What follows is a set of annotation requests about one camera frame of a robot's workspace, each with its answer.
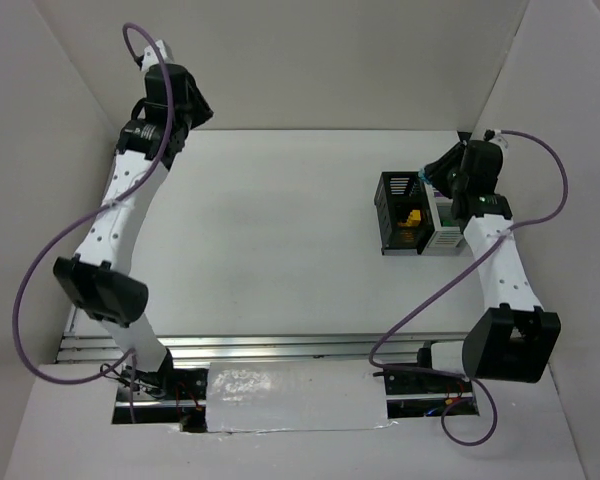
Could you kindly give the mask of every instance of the black mesh container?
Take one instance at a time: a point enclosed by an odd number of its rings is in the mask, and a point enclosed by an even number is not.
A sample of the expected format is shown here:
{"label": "black mesh container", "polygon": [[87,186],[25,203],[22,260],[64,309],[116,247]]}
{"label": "black mesh container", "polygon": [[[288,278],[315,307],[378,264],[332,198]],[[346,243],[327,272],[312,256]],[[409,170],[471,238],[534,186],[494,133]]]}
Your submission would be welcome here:
{"label": "black mesh container", "polygon": [[[374,203],[382,254],[421,254],[435,229],[418,172],[382,172]],[[405,226],[414,210],[420,211],[420,224]]]}

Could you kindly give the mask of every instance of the white robotic arm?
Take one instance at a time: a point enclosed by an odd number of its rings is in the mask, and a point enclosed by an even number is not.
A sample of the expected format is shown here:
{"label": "white robotic arm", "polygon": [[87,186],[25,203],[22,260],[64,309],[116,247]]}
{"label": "white robotic arm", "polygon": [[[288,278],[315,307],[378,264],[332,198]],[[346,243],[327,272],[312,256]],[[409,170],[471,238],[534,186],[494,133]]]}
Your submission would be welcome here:
{"label": "white robotic arm", "polygon": [[[53,271],[77,308],[99,321],[120,349],[134,349],[138,378],[164,388],[173,372],[173,360],[144,313],[148,288],[129,277],[131,257],[151,201],[189,131],[209,120],[213,112],[191,74],[173,63],[169,47],[162,41],[156,43],[167,64],[174,98],[175,113],[164,155],[156,158],[167,123],[165,79],[155,52],[147,47],[138,61],[145,72],[147,95],[133,108],[131,120],[120,132],[115,168],[102,202],[110,208],[96,217],[74,256],[58,258]],[[139,118],[143,110],[144,118]],[[140,188],[117,200],[153,168]]]}
{"label": "white robotic arm", "polygon": [[507,148],[504,138],[490,132],[484,141],[458,143],[420,177],[453,199],[452,215],[476,261],[501,242],[478,266],[485,314],[463,342],[464,372],[533,383],[549,361],[560,320],[533,293],[511,231],[509,204],[495,193]]}
{"label": "white robotic arm", "polygon": [[[134,182],[139,181],[147,172],[150,165],[145,155],[140,152],[127,150],[125,153],[116,154],[113,176],[102,204],[113,202],[131,188]],[[167,174],[166,167],[159,164],[142,188],[100,214],[87,237],[76,249],[75,256],[78,256],[81,262],[94,266],[107,262],[112,271],[128,275],[140,227]],[[167,355],[167,349],[153,333],[145,313],[126,327],[111,321],[101,321],[101,324],[123,352],[130,348],[135,349],[138,370],[158,371]]]}

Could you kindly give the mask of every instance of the white enclosure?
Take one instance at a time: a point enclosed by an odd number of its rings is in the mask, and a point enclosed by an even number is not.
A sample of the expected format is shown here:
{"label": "white enclosure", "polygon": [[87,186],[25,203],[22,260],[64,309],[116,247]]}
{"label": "white enclosure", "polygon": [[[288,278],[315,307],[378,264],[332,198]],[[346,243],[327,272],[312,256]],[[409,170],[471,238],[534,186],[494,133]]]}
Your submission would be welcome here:
{"label": "white enclosure", "polygon": [[[383,170],[436,159],[458,130],[523,130],[563,156],[564,213],[516,232],[563,331],[538,385],[490,382],[501,408],[492,442],[457,447],[434,419],[185,435],[111,425],[106,381],[34,384],[12,347],[13,297],[44,243],[97,205],[117,132],[143,96],[125,21],[167,40],[215,110],[177,157],[133,259],[160,335],[382,333],[469,262],[380,254]],[[499,191],[517,219],[548,212],[559,188],[543,151],[510,141]],[[103,335],[80,316],[66,326],[51,275],[83,234],[43,262],[27,293],[22,331],[36,363],[53,361],[63,330]],[[476,275],[407,331],[466,332],[482,308]],[[94,366],[44,368],[80,377]],[[459,435],[486,428],[478,402],[481,417],[454,419]],[[0,1],[0,479],[236,471],[600,480],[600,0]]]}

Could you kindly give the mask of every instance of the white tabletop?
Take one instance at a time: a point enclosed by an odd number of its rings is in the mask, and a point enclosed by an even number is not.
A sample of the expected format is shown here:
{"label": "white tabletop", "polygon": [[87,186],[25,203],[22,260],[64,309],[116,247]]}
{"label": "white tabletop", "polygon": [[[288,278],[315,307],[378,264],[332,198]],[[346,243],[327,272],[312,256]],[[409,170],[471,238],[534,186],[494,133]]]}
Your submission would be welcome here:
{"label": "white tabletop", "polygon": [[[43,366],[61,378],[85,377],[97,368]],[[38,379],[5,479],[584,480],[548,371],[535,385],[485,383],[498,405],[498,428],[486,444],[465,448],[445,437],[439,418],[403,418],[388,428],[233,435],[181,434],[175,425],[112,425],[115,382],[69,388]],[[331,394],[341,389],[339,384]],[[480,438],[491,423],[484,395],[476,395],[480,416],[448,420],[460,438]],[[294,401],[278,408],[307,413]]]}
{"label": "white tabletop", "polygon": [[[131,275],[158,335],[379,333],[471,258],[380,252],[383,171],[418,170],[455,132],[200,131],[156,195]],[[404,331],[469,331],[477,275]],[[80,318],[75,333],[102,336]]]}

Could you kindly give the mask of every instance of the yellow object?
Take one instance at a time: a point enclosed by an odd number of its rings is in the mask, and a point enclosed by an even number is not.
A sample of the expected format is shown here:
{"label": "yellow object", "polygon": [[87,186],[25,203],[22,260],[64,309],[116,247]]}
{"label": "yellow object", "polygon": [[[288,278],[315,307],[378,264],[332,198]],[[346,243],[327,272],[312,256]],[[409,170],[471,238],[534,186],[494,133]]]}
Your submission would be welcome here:
{"label": "yellow object", "polygon": [[420,210],[412,210],[407,218],[407,227],[417,227],[422,221],[422,213]]}

